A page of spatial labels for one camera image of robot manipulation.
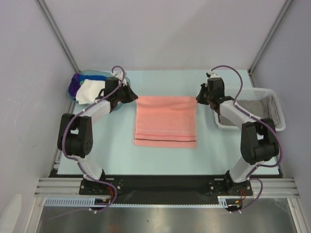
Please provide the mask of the pink striped towel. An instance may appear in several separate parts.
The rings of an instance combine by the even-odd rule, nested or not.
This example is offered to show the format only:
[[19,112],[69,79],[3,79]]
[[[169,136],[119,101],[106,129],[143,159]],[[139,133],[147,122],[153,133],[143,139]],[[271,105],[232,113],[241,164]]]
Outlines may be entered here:
[[189,96],[141,96],[136,100],[136,146],[197,147],[197,100]]

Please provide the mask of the grey terry towel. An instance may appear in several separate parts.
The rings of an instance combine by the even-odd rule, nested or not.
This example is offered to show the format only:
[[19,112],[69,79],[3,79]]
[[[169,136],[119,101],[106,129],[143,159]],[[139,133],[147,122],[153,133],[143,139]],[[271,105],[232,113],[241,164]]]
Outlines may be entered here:
[[259,119],[270,118],[275,126],[278,124],[278,117],[274,109],[274,98],[272,96],[264,97],[260,100],[237,100],[237,103],[259,117]]

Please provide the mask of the white towel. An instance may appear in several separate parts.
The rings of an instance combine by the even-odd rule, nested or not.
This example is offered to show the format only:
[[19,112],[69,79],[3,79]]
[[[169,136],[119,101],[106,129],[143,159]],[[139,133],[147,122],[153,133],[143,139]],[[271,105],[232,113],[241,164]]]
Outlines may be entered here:
[[105,88],[105,81],[85,79],[76,94],[76,101],[80,105],[92,104],[99,92]]

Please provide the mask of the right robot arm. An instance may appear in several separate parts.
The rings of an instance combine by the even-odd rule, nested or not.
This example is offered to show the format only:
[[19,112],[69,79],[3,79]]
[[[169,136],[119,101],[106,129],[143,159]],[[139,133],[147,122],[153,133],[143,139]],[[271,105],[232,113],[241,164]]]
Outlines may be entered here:
[[272,158],[281,156],[279,139],[274,121],[270,118],[260,119],[241,107],[231,96],[225,95],[222,78],[208,78],[201,84],[196,97],[199,104],[208,105],[218,116],[224,116],[241,130],[241,158],[226,172],[223,191],[235,195],[244,187],[258,167],[276,167],[266,164]]

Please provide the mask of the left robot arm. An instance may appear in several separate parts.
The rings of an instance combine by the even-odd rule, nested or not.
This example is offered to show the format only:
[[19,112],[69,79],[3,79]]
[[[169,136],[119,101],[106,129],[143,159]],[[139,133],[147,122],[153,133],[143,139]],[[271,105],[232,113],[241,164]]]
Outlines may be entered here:
[[118,108],[120,104],[138,99],[128,78],[108,77],[105,87],[95,101],[77,114],[63,114],[58,133],[57,147],[64,156],[74,161],[83,174],[80,195],[104,195],[113,192],[104,170],[90,157],[93,148],[93,124]]

